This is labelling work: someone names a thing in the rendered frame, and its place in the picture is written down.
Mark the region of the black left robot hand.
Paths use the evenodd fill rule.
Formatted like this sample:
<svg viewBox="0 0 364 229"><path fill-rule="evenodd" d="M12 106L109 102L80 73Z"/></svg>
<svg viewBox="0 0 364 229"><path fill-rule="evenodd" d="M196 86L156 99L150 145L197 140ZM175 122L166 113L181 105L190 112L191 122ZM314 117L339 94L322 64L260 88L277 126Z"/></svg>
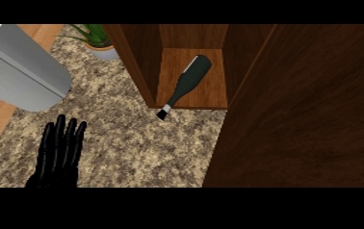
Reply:
<svg viewBox="0 0 364 229"><path fill-rule="evenodd" d="M76 189L88 123L66 121L61 114L57 122L45 127L36 170L26 182L27 189Z"/></svg>

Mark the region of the brown wooden cabinet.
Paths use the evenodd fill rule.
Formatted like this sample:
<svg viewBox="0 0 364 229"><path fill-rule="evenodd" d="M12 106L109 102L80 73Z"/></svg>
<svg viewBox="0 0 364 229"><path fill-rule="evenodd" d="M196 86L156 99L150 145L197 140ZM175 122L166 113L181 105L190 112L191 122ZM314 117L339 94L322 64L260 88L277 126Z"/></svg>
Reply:
<svg viewBox="0 0 364 229"><path fill-rule="evenodd" d="M152 108L230 108L273 24L107 24Z"/></svg>

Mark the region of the dark green wine bottle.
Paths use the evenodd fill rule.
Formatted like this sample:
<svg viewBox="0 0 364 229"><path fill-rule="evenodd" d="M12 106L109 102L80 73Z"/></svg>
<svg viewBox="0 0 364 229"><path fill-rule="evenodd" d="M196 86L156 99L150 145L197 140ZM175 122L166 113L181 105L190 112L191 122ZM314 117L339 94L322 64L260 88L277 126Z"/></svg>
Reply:
<svg viewBox="0 0 364 229"><path fill-rule="evenodd" d="M160 120L165 120L169 111L177 104L178 100L196 89L200 81L212 67L211 59L205 55L196 55L190 65L181 73L174 94L157 113Z"/></svg>

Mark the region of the brown wooden cabinet door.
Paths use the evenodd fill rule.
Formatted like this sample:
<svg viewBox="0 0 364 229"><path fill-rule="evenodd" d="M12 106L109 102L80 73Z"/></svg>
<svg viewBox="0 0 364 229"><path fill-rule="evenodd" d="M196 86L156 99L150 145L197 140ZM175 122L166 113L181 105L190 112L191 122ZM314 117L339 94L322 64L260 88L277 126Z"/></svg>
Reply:
<svg viewBox="0 0 364 229"><path fill-rule="evenodd" d="M364 187L364 24L273 27L203 184Z"/></svg>

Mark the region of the grey rounded appliance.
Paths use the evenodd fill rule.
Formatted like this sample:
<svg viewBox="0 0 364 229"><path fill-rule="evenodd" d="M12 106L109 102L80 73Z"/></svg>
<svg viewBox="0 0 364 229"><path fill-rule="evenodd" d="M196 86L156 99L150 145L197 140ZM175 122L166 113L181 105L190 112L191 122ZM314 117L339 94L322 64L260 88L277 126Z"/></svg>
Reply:
<svg viewBox="0 0 364 229"><path fill-rule="evenodd" d="M0 100L42 112L70 89L69 69L17 24L0 24Z"/></svg>

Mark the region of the green potted plant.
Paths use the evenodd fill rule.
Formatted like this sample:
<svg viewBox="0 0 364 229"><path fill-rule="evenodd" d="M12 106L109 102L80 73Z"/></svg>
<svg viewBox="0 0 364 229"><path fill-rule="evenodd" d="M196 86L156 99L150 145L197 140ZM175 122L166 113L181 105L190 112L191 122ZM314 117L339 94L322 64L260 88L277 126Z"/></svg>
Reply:
<svg viewBox="0 0 364 229"><path fill-rule="evenodd" d="M85 24L79 27L72 24L82 37L60 35L61 38L73 38L79 40L88 47L91 53L104 61L117 60L120 58L112 39L107 35L101 24Z"/></svg>

